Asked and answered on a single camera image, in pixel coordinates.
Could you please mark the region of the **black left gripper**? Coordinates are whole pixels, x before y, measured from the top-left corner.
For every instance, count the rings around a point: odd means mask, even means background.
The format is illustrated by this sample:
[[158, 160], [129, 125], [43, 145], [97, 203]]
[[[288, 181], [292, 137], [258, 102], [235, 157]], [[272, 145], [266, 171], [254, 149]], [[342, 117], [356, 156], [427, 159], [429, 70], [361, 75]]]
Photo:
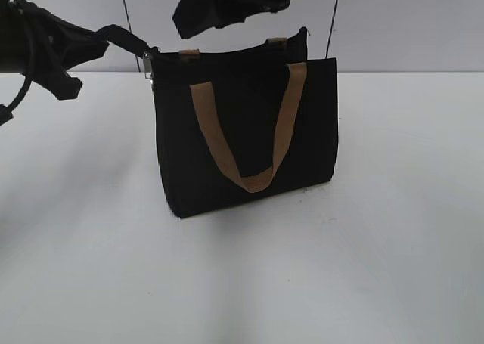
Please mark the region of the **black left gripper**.
[[103, 57], [108, 42], [130, 53], [148, 51], [144, 40], [121, 26], [94, 32], [27, 0], [1, 0], [1, 72], [25, 73], [34, 60], [33, 81], [59, 101], [78, 98], [82, 88], [82, 81], [66, 71]]

